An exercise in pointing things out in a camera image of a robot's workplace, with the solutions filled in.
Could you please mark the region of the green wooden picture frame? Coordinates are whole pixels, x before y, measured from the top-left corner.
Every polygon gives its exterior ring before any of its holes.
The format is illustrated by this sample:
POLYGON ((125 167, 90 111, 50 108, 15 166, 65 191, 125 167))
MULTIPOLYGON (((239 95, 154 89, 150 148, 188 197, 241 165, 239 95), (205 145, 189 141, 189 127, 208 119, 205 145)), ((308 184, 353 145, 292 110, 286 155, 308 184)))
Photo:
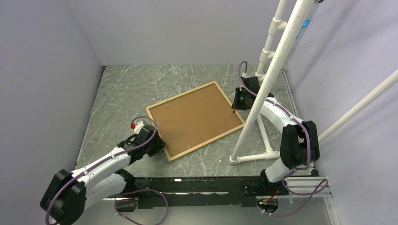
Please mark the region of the green wooden picture frame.
POLYGON ((146 107, 167 144, 168 161, 218 140, 245 124, 217 81, 146 107))

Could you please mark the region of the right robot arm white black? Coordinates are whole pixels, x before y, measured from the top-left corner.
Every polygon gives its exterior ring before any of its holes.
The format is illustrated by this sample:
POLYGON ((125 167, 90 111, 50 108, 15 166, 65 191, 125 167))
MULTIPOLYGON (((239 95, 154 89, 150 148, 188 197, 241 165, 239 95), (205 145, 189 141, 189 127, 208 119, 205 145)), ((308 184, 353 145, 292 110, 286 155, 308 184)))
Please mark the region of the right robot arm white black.
POLYGON ((303 121, 290 113, 272 94, 265 99, 260 114, 267 117, 282 134, 279 158, 260 173, 259 190, 269 195, 276 190, 277 182, 317 161, 320 150, 315 123, 303 121))

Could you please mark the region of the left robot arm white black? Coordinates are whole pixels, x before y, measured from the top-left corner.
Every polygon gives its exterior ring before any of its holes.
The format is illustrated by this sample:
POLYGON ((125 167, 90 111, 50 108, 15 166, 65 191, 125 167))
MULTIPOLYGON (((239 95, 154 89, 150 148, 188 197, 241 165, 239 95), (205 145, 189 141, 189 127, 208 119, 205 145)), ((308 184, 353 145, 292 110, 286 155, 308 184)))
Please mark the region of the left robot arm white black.
POLYGON ((60 225, 75 223, 90 206, 112 195, 128 197, 148 184, 137 181, 125 167, 152 157, 166 147, 154 127, 133 125, 133 134, 105 156, 80 169, 58 171, 51 180, 40 207, 60 225))

